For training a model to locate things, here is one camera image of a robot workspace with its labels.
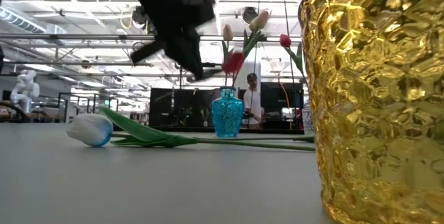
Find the man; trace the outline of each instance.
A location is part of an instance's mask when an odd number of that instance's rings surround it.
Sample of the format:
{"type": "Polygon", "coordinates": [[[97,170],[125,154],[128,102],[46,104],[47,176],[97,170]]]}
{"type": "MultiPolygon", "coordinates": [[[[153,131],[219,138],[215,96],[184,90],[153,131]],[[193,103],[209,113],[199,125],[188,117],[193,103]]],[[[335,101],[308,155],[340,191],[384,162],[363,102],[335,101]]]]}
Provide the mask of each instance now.
{"type": "Polygon", "coordinates": [[[252,114],[253,117],[247,120],[248,128],[258,130],[261,127],[261,94],[257,91],[257,76],[256,74],[248,74],[247,76],[248,89],[244,94],[245,111],[252,114]]]}

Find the white and blue tulip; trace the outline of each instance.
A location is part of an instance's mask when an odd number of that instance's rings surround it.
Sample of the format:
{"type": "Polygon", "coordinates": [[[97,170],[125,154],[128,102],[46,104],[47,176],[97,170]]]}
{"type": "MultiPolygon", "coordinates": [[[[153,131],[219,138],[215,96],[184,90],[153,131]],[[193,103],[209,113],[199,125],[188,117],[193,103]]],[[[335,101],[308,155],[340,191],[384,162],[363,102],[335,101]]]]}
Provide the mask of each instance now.
{"type": "Polygon", "coordinates": [[[101,147],[110,141],[112,122],[101,114],[79,114],[67,134],[91,147],[101,147]]]}

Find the humanoid robot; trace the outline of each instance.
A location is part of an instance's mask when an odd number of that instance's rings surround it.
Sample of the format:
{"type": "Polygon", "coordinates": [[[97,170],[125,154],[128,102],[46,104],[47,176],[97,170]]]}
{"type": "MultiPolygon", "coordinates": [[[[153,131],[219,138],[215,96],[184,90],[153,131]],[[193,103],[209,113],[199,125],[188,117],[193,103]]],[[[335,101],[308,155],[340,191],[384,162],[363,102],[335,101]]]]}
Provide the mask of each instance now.
{"type": "Polygon", "coordinates": [[[17,84],[11,91],[11,104],[20,107],[24,113],[31,112],[32,100],[40,94],[39,85],[34,83],[36,75],[35,71],[21,71],[17,76],[17,84]]]}

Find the green leaf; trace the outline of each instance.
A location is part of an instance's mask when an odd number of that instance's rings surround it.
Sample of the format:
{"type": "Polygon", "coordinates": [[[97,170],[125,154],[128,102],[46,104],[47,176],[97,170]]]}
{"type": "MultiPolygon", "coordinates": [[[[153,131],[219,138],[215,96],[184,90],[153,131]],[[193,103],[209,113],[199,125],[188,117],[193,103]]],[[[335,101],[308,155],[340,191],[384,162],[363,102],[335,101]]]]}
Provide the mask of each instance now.
{"type": "Polygon", "coordinates": [[[225,41],[222,41],[222,49],[223,49],[223,62],[227,62],[227,58],[228,58],[228,47],[225,44],[225,41]]]}
{"type": "Polygon", "coordinates": [[[302,66],[302,56],[296,55],[289,47],[284,47],[285,51],[290,55],[291,59],[296,64],[296,68],[304,75],[304,67],[302,66]]]}
{"type": "Polygon", "coordinates": [[[143,141],[162,141],[171,137],[170,134],[149,128],[148,126],[140,125],[135,121],[120,115],[108,108],[102,107],[101,111],[107,118],[111,120],[115,125],[119,126],[122,130],[125,130],[128,134],[143,141]]]}
{"type": "Polygon", "coordinates": [[[303,75],[304,74],[304,68],[302,67],[302,57],[301,56],[297,56],[296,54],[293,53],[293,55],[291,55],[291,58],[294,60],[294,62],[296,64],[296,68],[298,68],[298,70],[303,75]]]}
{"type": "Polygon", "coordinates": [[[257,41],[259,40],[259,38],[261,36],[263,36],[261,31],[254,31],[254,35],[252,35],[252,37],[250,38],[250,41],[249,41],[247,47],[244,49],[244,58],[248,57],[248,54],[250,54],[250,52],[253,49],[253,47],[256,46],[257,41]]]}
{"type": "Polygon", "coordinates": [[[122,130],[125,130],[128,134],[134,138],[126,138],[128,142],[114,141],[113,144],[117,145],[139,145],[144,147],[165,147],[173,148],[182,145],[196,144],[196,140],[192,138],[186,138],[181,136],[170,135],[160,130],[143,126],[137,122],[120,115],[106,107],[102,107],[101,111],[109,118],[115,125],[119,126],[122,130]]]}
{"type": "Polygon", "coordinates": [[[244,29],[244,48],[245,46],[247,46],[248,44],[248,35],[247,35],[247,30],[244,29]]]}

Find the gold glass vase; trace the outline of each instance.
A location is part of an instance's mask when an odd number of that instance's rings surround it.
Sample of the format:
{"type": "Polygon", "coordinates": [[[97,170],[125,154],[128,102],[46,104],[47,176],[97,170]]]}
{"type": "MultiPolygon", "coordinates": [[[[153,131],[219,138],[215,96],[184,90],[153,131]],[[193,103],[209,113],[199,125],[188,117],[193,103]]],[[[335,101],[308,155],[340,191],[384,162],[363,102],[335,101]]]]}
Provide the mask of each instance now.
{"type": "Polygon", "coordinates": [[[340,223],[444,223],[444,0],[304,0],[322,202],[340,223]]]}

